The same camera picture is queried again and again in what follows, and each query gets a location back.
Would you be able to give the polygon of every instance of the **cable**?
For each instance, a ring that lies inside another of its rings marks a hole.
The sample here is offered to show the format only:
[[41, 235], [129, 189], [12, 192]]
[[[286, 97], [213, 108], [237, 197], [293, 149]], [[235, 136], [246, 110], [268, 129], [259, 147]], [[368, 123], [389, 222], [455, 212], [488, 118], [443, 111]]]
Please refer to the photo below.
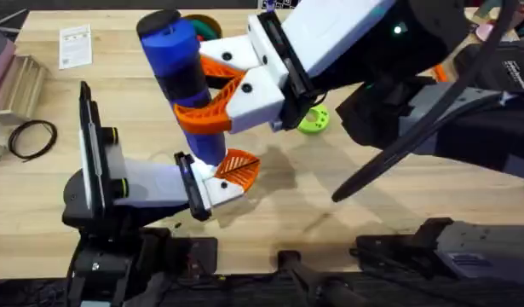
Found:
[[498, 16], [495, 27], [491, 31], [488, 40], [481, 46], [478, 56], [472, 62], [469, 69], [458, 78], [449, 90], [440, 98], [436, 104], [424, 115], [406, 134], [397, 139], [387, 149], [383, 150], [367, 164], [354, 173], [336, 192], [331, 196], [335, 202], [346, 199], [355, 194], [368, 183], [375, 180], [394, 164], [401, 161], [410, 152], [415, 150], [428, 137], [430, 137], [430, 126], [433, 125], [442, 114], [455, 102], [469, 84], [474, 80], [477, 73], [487, 63], [489, 57], [494, 53], [500, 39], [511, 24], [516, 0], [505, 0]]
[[323, 96], [322, 96], [322, 98], [320, 98], [317, 102], [315, 102], [315, 103], [313, 104], [313, 106], [311, 106], [311, 107], [316, 107], [316, 106], [318, 106], [320, 103], [324, 102], [324, 100], [326, 99], [327, 96], [328, 96], [328, 92], [324, 93]]
[[[275, 272], [273, 272], [271, 274], [263, 275], [261, 277], [255, 277], [254, 275], [248, 275], [248, 276], [245, 276], [245, 277], [236, 277], [235, 276], [233, 278], [226, 278], [224, 281], [222, 281], [218, 277], [210, 274], [205, 269], [205, 267], [203, 266], [203, 264], [201, 262], [197, 262], [197, 265], [203, 271], [204, 276], [210, 278], [209, 281], [199, 281], [199, 282], [196, 282], [196, 283], [194, 283], [192, 285], [186, 285], [186, 284], [180, 283], [178, 281], [178, 279], [175, 279], [174, 280], [175, 284], [177, 286], [185, 288], [187, 290], [201, 290], [201, 291], [221, 290], [222, 291], [222, 290], [226, 290], [227, 288], [230, 288], [230, 287], [234, 288], [234, 289], [240, 288], [240, 287], [244, 287], [244, 286], [250, 285], [250, 284], [255, 283], [255, 282], [271, 282], [271, 281], [273, 281], [274, 277], [280, 273], [277, 270], [277, 271], [275, 271]], [[242, 283], [239, 283], [239, 284], [231, 285], [231, 286], [229, 286], [229, 284], [224, 285], [224, 287], [222, 286], [222, 283], [230, 282], [230, 281], [233, 281], [235, 279], [245, 280], [245, 281], [242, 282]]]
[[[51, 135], [51, 137], [49, 138], [48, 143], [42, 149], [37, 151], [36, 153], [27, 154], [27, 155], [18, 153], [16, 148], [15, 148], [15, 144], [17, 143], [17, 139], [19, 138], [20, 134], [24, 130], [26, 130], [27, 128], [29, 128], [31, 126], [34, 126], [34, 125], [43, 125], [43, 127], [46, 128], [46, 130]], [[55, 125], [53, 125], [49, 121], [41, 120], [41, 119], [33, 119], [33, 120], [29, 120], [29, 121], [21, 124], [19, 127], [15, 128], [12, 131], [12, 134], [9, 136], [9, 139], [8, 139], [8, 150], [14, 156], [16, 156], [16, 157], [18, 157], [20, 159], [23, 159], [23, 162], [27, 162], [27, 161], [30, 161], [32, 159], [38, 158], [38, 157], [46, 154], [55, 145], [56, 142], [57, 142], [57, 127], [55, 127]]]

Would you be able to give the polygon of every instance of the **wooden table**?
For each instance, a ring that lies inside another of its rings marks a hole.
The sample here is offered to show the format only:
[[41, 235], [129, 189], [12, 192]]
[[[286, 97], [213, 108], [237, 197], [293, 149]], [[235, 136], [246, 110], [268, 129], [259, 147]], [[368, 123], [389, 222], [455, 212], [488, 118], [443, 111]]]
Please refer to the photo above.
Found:
[[[17, 39], [18, 53], [32, 54], [49, 69], [35, 113], [57, 125], [59, 140], [47, 155], [22, 163], [0, 162], [0, 278], [64, 276], [78, 242], [60, 220], [62, 191], [80, 167], [78, 92], [92, 87], [104, 125], [120, 129], [125, 155], [173, 163], [187, 150], [135, 34], [147, 11], [31, 12]], [[183, 11], [210, 14], [225, 36], [245, 33], [254, 10]], [[58, 70], [59, 29], [90, 24], [93, 65]], [[214, 211], [207, 223], [189, 212], [156, 223], [182, 226], [178, 235], [215, 236], [220, 273], [269, 272], [274, 256], [297, 249], [316, 269], [356, 269], [348, 249], [358, 235], [412, 233], [427, 217], [471, 223], [524, 224], [524, 180], [480, 167], [411, 156], [339, 204], [332, 192], [376, 152], [355, 144], [334, 112], [354, 87], [336, 90], [325, 104], [328, 129], [317, 136], [296, 130], [273, 134], [266, 126], [227, 136], [231, 148], [262, 159], [252, 190]], [[20, 143], [33, 149], [47, 136], [35, 130]]]
[[[480, 17], [477, 17], [474, 15], [475, 11], [478, 8], [466, 8], [464, 14], [466, 17], [471, 19], [473, 22], [480, 25], [481, 23], [485, 23], [488, 20], [496, 20], [498, 18], [498, 12], [500, 11], [499, 8], [495, 8], [491, 10], [491, 13], [487, 16], [487, 20], [483, 20]], [[508, 35], [510, 35], [511, 38], [514, 40], [519, 40], [519, 36], [515, 32], [515, 30], [511, 30]], [[455, 56], [464, 48], [466, 48], [471, 43], [483, 43], [474, 33], [470, 33], [468, 37], [441, 63], [443, 70], [448, 78], [448, 80], [455, 81], [458, 78], [458, 72], [455, 68], [455, 64], [453, 63], [453, 60]]]

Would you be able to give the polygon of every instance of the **paper card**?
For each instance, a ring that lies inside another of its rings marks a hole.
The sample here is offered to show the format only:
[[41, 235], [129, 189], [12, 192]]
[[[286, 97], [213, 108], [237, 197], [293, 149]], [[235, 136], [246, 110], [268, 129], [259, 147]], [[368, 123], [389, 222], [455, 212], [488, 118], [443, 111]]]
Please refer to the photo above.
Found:
[[59, 69], [88, 65], [92, 62], [91, 26], [61, 29], [59, 34]]

